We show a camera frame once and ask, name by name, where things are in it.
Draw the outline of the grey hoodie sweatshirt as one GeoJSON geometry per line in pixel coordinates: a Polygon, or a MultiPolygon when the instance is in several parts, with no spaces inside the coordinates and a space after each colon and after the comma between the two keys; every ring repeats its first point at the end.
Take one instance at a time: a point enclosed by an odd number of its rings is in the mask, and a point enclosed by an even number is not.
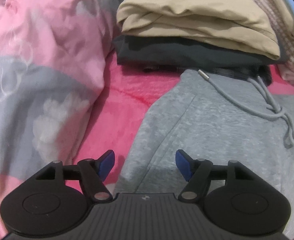
{"type": "Polygon", "coordinates": [[[285,235],[294,237],[294,95],[274,95],[292,118],[288,125],[249,82],[194,70],[147,111],[124,163],[116,192],[179,194],[185,181],[175,153],[216,165],[237,160],[280,191],[292,213],[285,235]]]}

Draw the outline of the pink bed sheet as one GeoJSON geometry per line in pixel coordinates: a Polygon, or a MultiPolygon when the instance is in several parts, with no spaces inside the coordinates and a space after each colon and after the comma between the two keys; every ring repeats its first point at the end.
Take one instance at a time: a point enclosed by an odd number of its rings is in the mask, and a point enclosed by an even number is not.
{"type": "MultiPolygon", "coordinates": [[[[294,95],[294,86],[284,81],[278,67],[270,66],[273,94],[294,95]]],[[[108,57],[105,68],[105,88],[94,104],[84,139],[73,161],[95,158],[108,148],[116,153],[116,165],[106,180],[113,190],[136,133],[149,107],[178,83],[180,73],[143,73],[133,66],[117,64],[116,53],[108,57]]],[[[22,182],[0,173],[0,203],[22,182]]],[[[7,234],[0,219],[0,239],[7,234]]]]}

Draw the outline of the folded black garment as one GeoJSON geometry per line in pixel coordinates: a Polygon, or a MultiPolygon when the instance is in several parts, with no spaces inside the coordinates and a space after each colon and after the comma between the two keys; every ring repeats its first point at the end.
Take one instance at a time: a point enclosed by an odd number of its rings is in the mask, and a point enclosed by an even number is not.
{"type": "Polygon", "coordinates": [[[181,37],[135,37],[121,35],[114,39],[117,62],[123,66],[142,67],[145,71],[183,71],[201,69],[246,81],[261,77],[269,86],[272,83],[271,64],[287,62],[284,48],[280,58],[245,53],[197,42],[181,37]]]}

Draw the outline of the pink grey floral quilt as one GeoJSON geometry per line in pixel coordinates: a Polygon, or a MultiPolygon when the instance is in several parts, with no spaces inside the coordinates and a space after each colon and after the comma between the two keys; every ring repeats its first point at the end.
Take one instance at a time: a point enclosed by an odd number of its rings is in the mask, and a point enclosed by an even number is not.
{"type": "Polygon", "coordinates": [[[69,163],[104,88],[123,0],[0,0],[0,174],[69,163]]]}

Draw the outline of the folded checked pink garment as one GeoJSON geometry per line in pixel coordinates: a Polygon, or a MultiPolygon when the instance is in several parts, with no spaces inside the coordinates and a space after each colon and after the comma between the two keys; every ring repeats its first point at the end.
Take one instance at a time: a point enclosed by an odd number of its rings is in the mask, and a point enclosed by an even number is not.
{"type": "Polygon", "coordinates": [[[255,0],[267,14],[272,28],[279,35],[288,57],[287,62],[278,64],[280,76],[294,85],[294,16],[285,0],[255,0]]]}

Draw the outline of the folded beige garment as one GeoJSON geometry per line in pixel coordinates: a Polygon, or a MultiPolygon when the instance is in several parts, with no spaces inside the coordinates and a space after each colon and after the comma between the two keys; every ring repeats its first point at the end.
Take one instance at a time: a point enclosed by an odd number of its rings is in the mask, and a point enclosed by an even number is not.
{"type": "Polygon", "coordinates": [[[277,36],[253,0],[124,0],[117,22],[125,35],[182,37],[280,58],[277,36]]]}

